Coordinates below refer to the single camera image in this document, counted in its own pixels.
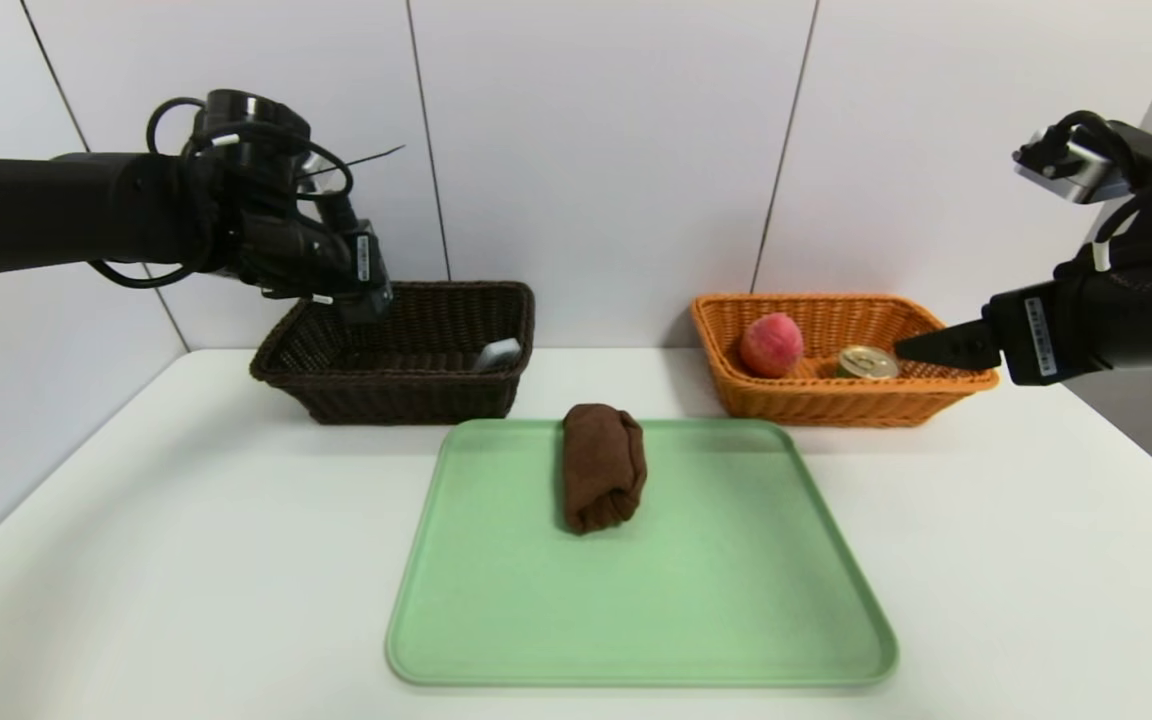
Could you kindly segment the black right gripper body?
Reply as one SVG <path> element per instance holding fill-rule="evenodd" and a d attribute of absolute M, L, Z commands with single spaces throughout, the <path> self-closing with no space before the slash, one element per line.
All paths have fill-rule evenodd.
<path fill-rule="evenodd" d="M 982 316 L 1020 386 L 1152 369 L 1152 270 L 1084 272 L 998 293 Z"/>

